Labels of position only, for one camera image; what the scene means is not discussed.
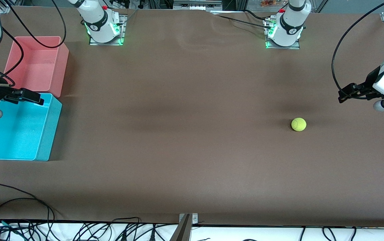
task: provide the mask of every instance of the plastic bin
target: plastic bin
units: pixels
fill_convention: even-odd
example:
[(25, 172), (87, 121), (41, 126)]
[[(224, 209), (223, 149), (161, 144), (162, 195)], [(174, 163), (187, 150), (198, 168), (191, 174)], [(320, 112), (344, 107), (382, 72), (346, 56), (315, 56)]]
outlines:
[(0, 160), (49, 160), (62, 104), (49, 93), (40, 97), (43, 106), (0, 101)]
[[(47, 46), (60, 43), (59, 36), (36, 37)], [(66, 72), (69, 49), (65, 44), (49, 49), (37, 43), (32, 37), (15, 37), (24, 49), (22, 62), (11, 72), (9, 77), (15, 82), (15, 88), (26, 88), (40, 93), (51, 93), (60, 97)], [(21, 57), (21, 51), (15, 42), (7, 59), (5, 72), (14, 66)]]

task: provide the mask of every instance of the pink bin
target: pink bin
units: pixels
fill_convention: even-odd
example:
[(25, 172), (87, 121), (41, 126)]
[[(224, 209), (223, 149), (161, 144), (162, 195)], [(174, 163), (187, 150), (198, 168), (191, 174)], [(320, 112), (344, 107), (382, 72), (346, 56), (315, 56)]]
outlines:
[[(47, 46), (57, 46), (61, 37), (36, 37)], [(8, 74), (16, 85), (15, 88), (26, 88), (41, 93), (51, 93), (60, 97), (63, 87), (64, 73), (66, 71), (69, 49), (65, 44), (55, 49), (40, 45), (32, 37), (15, 37), (24, 49), (24, 59)], [(21, 51), (15, 42), (12, 42), (5, 72), (12, 68), (21, 57)]]

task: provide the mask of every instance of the tabletop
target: tabletop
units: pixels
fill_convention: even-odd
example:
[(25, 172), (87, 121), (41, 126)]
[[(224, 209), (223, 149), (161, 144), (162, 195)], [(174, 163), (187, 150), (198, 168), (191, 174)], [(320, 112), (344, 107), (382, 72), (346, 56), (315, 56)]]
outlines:
[[(16, 9), (34, 35), (63, 35), (54, 8)], [(62, 220), (384, 226), (384, 112), (339, 104), (330, 69), (359, 15), (311, 14), (301, 49), (279, 50), (259, 27), (198, 10), (139, 10), (123, 46), (89, 46), (77, 10), (61, 10), (70, 54), (50, 160), (0, 161), (0, 183)], [(12, 13), (1, 19), (28, 35)], [(370, 15), (342, 43), (337, 78), (361, 83), (383, 60), (384, 23)], [(290, 129), (295, 117), (306, 130)], [(19, 196), (0, 187), (0, 203)], [(18, 201), (0, 218), (46, 210)]]

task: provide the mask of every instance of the tennis ball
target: tennis ball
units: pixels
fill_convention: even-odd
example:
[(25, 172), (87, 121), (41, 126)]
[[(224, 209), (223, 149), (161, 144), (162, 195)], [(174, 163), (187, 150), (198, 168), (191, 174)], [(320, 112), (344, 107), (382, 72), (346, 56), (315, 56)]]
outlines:
[(292, 128), (296, 131), (302, 131), (306, 128), (306, 121), (302, 118), (295, 118), (292, 120)]

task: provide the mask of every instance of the table surface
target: table surface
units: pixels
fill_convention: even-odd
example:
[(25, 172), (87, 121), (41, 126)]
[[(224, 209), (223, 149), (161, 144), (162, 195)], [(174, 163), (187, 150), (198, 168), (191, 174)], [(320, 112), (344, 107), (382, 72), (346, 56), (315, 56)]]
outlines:
[[(35, 35), (63, 34), (54, 8), (16, 9)], [(124, 46), (89, 46), (77, 10), (62, 13), (70, 55), (50, 161), (0, 161), (0, 183), (65, 220), (195, 212), (216, 224), (384, 226), (384, 112), (339, 104), (330, 71), (359, 15), (311, 14), (301, 49), (287, 51), (204, 11), (140, 10)], [(27, 35), (13, 14), (2, 22)], [(5, 36), (1, 70), (11, 44)], [(384, 23), (371, 15), (341, 45), (337, 78), (361, 83), (383, 60)], [(298, 116), (300, 133), (289, 128)], [(19, 196), (0, 187), (0, 203)], [(18, 201), (0, 218), (46, 211)]]

